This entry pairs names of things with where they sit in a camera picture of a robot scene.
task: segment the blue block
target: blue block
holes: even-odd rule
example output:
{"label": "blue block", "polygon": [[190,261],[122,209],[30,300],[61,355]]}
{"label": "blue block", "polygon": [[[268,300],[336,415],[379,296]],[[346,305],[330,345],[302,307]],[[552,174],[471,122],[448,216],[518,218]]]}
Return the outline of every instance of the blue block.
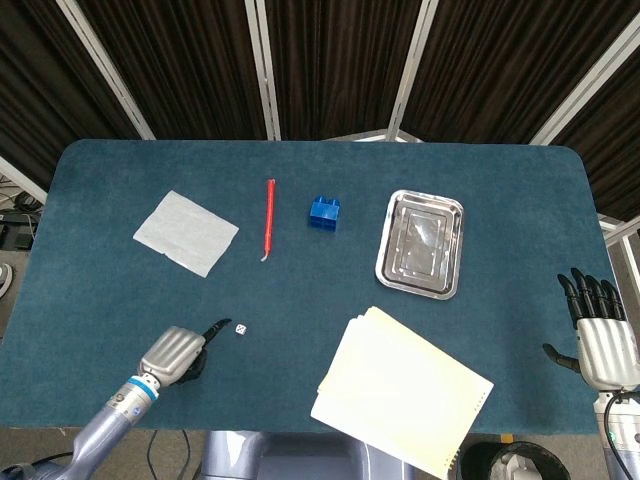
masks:
{"label": "blue block", "polygon": [[337,198],[316,197],[311,204],[309,224],[322,230],[336,231],[340,215],[340,200]]}

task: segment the black fingertip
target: black fingertip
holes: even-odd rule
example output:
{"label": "black fingertip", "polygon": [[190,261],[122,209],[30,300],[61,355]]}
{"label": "black fingertip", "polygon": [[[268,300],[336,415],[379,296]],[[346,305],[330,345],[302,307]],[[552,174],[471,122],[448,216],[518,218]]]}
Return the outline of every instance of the black fingertip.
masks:
{"label": "black fingertip", "polygon": [[560,285],[562,285],[562,288],[564,288],[564,294],[567,297],[575,297],[578,295],[578,292],[576,292],[573,283],[571,283],[571,280],[569,280],[569,278],[565,275],[562,275],[561,273],[558,274],[558,282],[560,282]]}
{"label": "black fingertip", "polygon": [[573,267],[571,269],[571,275],[573,275],[573,278],[575,278],[576,280],[580,278],[584,278],[584,275],[582,274],[582,272],[578,270],[576,267]]}
{"label": "black fingertip", "polygon": [[612,306],[608,301],[604,290],[600,283],[593,278],[591,275],[586,276],[587,285],[589,285],[589,289],[591,290],[591,301],[594,305],[594,309],[596,310],[596,316],[600,318],[611,318]]}
{"label": "black fingertip", "polygon": [[624,307],[622,306],[622,300],[620,299],[620,293],[618,292],[618,289],[607,280],[602,280],[602,286],[604,288],[607,299],[612,306],[613,312],[611,316],[616,320],[626,320]]}
{"label": "black fingertip", "polygon": [[218,320],[216,323],[214,323],[211,326],[211,328],[209,328],[206,332],[204,332],[202,336],[204,337],[205,346],[208,345],[209,342],[213,340],[213,338],[218,334],[218,332],[222,330],[222,328],[229,323],[231,323],[230,318],[223,318],[222,320]]}
{"label": "black fingertip", "polygon": [[559,353],[555,347],[549,343],[543,343],[542,349],[544,353],[547,354],[547,357],[554,362],[560,365],[561,367],[568,368],[569,370],[573,370],[576,373],[580,373],[580,362],[578,362],[577,358],[567,357],[566,355],[562,355]]}

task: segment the stainless steel tray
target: stainless steel tray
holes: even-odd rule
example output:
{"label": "stainless steel tray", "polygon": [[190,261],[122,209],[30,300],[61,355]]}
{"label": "stainless steel tray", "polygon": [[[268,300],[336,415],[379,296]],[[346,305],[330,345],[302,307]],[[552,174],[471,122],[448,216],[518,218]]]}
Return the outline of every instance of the stainless steel tray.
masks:
{"label": "stainless steel tray", "polygon": [[458,288],[464,209],[450,198],[398,190],[382,229],[376,276],[383,285],[446,300]]}

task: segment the table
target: table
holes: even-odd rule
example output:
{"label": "table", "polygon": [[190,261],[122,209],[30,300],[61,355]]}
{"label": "table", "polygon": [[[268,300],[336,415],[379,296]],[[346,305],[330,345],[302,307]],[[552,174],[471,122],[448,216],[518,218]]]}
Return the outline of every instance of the table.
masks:
{"label": "table", "polygon": [[[273,251],[260,263],[270,177]],[[465,208],[451,300],[375,278],[398,189]],[[132,239],[169,190],[240,228],[206,279]],[[342,203],[335,233],[308,226],[321,194]],[[167,327],[231,317],[247,334],[223,330],[201,379],[161,391],[142,425],[324,431],[309,417],[316,387],[348,320],[376,305],[495,383],[473,431],[595,432],[595,392],[541,348],[576,352],[555,278],[572,266],[613,279],[566,148],[83,140],[60,159],[0,347],[0,422],[81,426]]]}

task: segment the tissue paper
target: tissue paper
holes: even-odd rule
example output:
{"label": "tissue paper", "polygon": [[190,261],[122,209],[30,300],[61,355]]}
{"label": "tissue paper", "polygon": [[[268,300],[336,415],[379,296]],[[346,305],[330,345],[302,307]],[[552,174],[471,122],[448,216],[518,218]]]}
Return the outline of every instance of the tissue paper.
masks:
{"label": "tissue paper", "polygon": [[133,239],[206,277],[236,233],[232,223],[170,191]]}

